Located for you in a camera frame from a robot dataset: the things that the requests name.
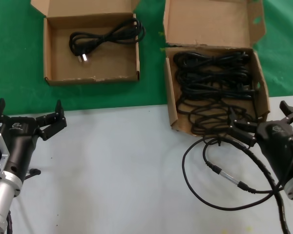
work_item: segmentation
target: open cardboard box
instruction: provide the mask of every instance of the open cardboard box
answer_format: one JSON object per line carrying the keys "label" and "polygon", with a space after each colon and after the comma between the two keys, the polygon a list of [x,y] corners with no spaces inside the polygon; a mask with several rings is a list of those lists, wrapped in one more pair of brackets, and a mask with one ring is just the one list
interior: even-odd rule
{"label": "open cardboard box", "polygon": [[104,34],[135,17],[139,0],[31,0],[44,19],[44,78],[50,85],[139,80],[139,45],[105,42],[79,63],[69,49],[71,33]]}
{"label": "open cardboard box", "polygon": [[[270,112],[268,88],[258,55],[251,47],[266,33],[262,0],[166,0],[164,30],[168,44],[181,46],[166,48],[168,114],[173,129],[191,134],[188,116],[177,113],[175,105],[181,91],[173,56],[180,51],[209,56],[234,50],[249,54],[248,69],[257,89],[256,111],[259,120],[266,121]],[[245,107],[254,116],[251,101],[232,100],[231,104]]]}

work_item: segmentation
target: power cord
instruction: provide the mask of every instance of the power cord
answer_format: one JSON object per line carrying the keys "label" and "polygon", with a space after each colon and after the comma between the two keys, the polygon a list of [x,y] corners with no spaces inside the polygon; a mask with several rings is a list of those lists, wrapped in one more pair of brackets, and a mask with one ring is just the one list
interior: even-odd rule
{"label": "power cord", "polygon": [[[41,170],[39,169],[30,169],[29,170],[29,175],[25,177],[25,180],[33,177],[33,176],[38,176],[41,174]],[[6,234],[13,234],[13,229],[12,229],[12,217],[11,217],[11,211],[9,211],[8,216],[6,217],[6,221],[8,223],[8,226],[6,228]]]}
{"label": "power cord", "polygon": [[[211,204],[211,203],[205,201],[204,199],[202,199],[195,192],[195,190],[192,188],[192,186],[190,185],[190,183],[188,181],[188,178],[187,178],[187,175],[186,175],[186,170],[185,170],[185,160],[186,160],[187,154],[190,152],[190,150],[193,147],[195,147],[197,144],[199,144],[201,142],[205,142],[205,144],[206,144],[205,147],[204,147],[204,149],[203,149],[203,158],[204,158],[204,161],[207,164],[207,166],[209,166],[214,172],[216,172],[219,175],[222,175],[223,177],[225,177],[226,179],[228,179],[229,181],[231,181],[232,183],[234,183],[235,185],[237,185],[237,187],[245,190],[244,186],[243,185],[241,186],[241,183],[240,183],[241,181],[235,180],[234,178],[232,178],[231,176],[229,176],[229,174],[227,174],[227,173],[222,173],[223,171],[222,171],[221,168],[219,168],[216,165],[211,164],[206,159],[206,149],[208,148],[208,146],[214,145],[214,144],[217,144],[217,143],[220,145],[221,142],[226,142],[226,143],[229,143],[229,144],[233,145],[235,148],[243,151],[247,156],[249,156],[252,159],[252,161],[263,172],[263,174],[266,177],[266,179],[268,180],[268,182],[269,182],[272,190],[270,190],[270,191],[258,191],[258,190],[249,188],[249,190],[251,190],[252,192],[255,192],[255,193],[258,193],[258,194],[268,194],[268,195],[266,197],[264,197],[263,199],[257,201],[257,202],[254,202],[254,203],[251,203],[251,204],[248,204],[248,205],[244,205],[244,206],[240,206],[240,207],[235,207],[235,208],[227,208],[227,207],[216,206],[216,205]],[[185,181],[187,183],[187,186],[189,187],[189,189],[191,190],[191,192],[201,202],[203,202],[204,204],[206,204],[206,205],[208,205],[208,206],[210,206],[212,208],[218,209],[218,210],[222,210],[222,211],[239,211],[239,210],[243,210],[243,209],[247,209],[247,208],[250,208],[250,207],[259,205],[259,204],[267,201],[272,196],[275,196],[275,199],[276,199],[277,205],[278,205],[278,209],[279,209],[279,218],[280,218],[280,223],[281,223],[282,231],[283,231],[284,234],[290,234],[290,231],[289,231],[288,226],[287,226],[286,218],[285,218],[285,211],[284,211],[283,200],[282,200],[282,197],[281,197],[281,194],[280,194],[279,191],[281,190],[280,189],[281,184],[283,182],[285,182],[285,180],[287,179],[287,176],[288,176],[288,174],[289,174],[289,172],[291,170],[292,164],[293,164],[293,157],[290,158],[288,168],[287,168],[285,174],[283,175],[282,179],[277,184],[275,184],[274,179],[272,178],[271,173],[268,171],[268,169],[266,168],[266,166],[247,147],[245,147],[240,142],[238,142],[236,140],[233,140],[231,138],[228,138],[228,137],[225,137],[225,136],[218,136],[218,137],[207,137],[207,138],[203,138],[203,139],[200,139],[200,140],[196,141],[194,144],[192,144],[187,149],[187,151],[185,152],[185,154],[183,156],[183,159],[182,159],[182,171],[183,171],[183,175],[184,175]]]}
{"label": "power cord", "polygon": [[[257,122],[256,90],[245,68],[250,56],[236,51],[211,57],[197,52],[179,52],[173,60],[178,66],[175,74],[181,95],[176,101],[177,112],[188,115],[191,132],[196,135],[218,135],[228,132],[229,109],[239,120]],[[255,117],[243,107],[227,104],[224,99],[249,100]]]}
{"label": "power cord", "polygon": [[69,48],[75,56],[82,57],[95,50],[106,41],[117,44],[135,44],[140,42],[146,34],[146,29],[136,18],[127,19],[111,32],[97,35],[87,32],[74,32],[69,37]]}

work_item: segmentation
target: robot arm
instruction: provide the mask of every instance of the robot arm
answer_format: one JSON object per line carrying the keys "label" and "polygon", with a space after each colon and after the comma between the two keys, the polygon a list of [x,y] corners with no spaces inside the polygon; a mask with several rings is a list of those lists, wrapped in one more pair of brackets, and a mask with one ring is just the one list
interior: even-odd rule
{"label": "robot arm", "polygon": [[61,102],[55,112],[38,118],[3,115],[4,99],[0,99],[0,234],[7,227],[7,216],[14,197],[22,189],[31,156],[39,137],[48,140],[66,127]]}
{"label": "robot arm", "polygon": [[237,120],[231,109],[229,135],[249,146],[258,143],[288,198],[293,200],[293,107],[282,101],[280,109],[286,116],[284,119],[258,125]]}

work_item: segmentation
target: green table surface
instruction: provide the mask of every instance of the green table surface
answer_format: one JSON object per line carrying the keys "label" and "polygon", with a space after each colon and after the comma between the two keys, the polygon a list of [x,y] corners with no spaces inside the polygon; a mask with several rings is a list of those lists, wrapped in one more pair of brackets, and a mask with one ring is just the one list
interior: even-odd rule
{"label": "green table surface", "polygon": [[[141,80],[51,87],[43,80],[43,15],[30,0],[0,0],[0,98],[6,114],[166,103],[165,0],[141,0],[137,17],[146,27],[140,43]],[[264,0],[267,34],[255,45],[271,97],[293,95],[293,0]]]}

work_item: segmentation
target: cardboard box lid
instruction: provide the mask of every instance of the cardboard box lid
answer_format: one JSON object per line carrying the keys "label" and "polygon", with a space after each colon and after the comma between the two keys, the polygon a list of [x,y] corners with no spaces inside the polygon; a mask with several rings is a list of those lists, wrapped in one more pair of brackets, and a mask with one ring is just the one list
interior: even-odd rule
{"label": "cardboard box lid", "polygon": [[166,0],[166,42],[251,47],[266,33],[262,0]]}
{"label": "cardboard box lid", "polygon": [[31,0],[48,18],[107,13],[131,13],[139,0]]}

